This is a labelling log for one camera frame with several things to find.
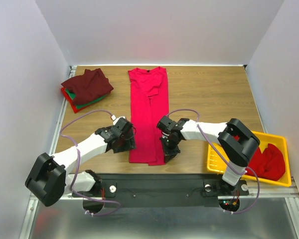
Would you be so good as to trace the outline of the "pink magenta t shirt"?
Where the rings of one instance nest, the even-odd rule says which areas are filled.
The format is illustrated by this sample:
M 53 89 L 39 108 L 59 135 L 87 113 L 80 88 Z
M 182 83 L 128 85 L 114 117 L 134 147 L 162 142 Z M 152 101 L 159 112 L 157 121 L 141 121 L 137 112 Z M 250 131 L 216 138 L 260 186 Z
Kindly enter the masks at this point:
M 169 113 L 168 77 L 166 69 L 134 68 L 128 71 L 131 89 L 131 122 L 136 128 L 136 149 L 130 151 L 130 163 L 158 164 L 158 144 L 162 136 L 156 127 Z

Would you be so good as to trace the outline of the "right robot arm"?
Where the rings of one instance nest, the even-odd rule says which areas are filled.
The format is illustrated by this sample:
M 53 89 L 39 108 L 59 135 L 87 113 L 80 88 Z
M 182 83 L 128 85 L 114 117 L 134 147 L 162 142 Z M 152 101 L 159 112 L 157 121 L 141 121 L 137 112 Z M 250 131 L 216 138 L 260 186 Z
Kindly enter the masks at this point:
M 223 123 L 205 123 L 187 118 L 173 121 L 163 116 L 156 127 L 162 133 L 160 141 L 166 160 L 180 153 L 178 145 L 182 140 L 207 142 L 227 165 L 219 182 L 224 194 L 231 194 L 237 189 L 260 145 L 260 140 L 240 120 L 234 118 Z

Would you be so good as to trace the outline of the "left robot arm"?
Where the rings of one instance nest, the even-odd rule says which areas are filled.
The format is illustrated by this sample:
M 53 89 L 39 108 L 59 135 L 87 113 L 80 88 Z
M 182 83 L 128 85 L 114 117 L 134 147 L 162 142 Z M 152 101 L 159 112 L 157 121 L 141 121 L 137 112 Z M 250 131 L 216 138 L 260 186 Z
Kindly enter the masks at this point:
M 55 204 L 71 190 L 85 191 L 89 196 L 100 193 L 101 184 L 92 173 L 72 174 L 72 170 L 91 158 L 110 150 L 113 153 L 135 149 L 134 126 L 125 117 L 114 120 L 112 126 L 102 127 L 87 139 L 67 150 L 39 155 L 25 181 L 26 188 L 45 206 Z

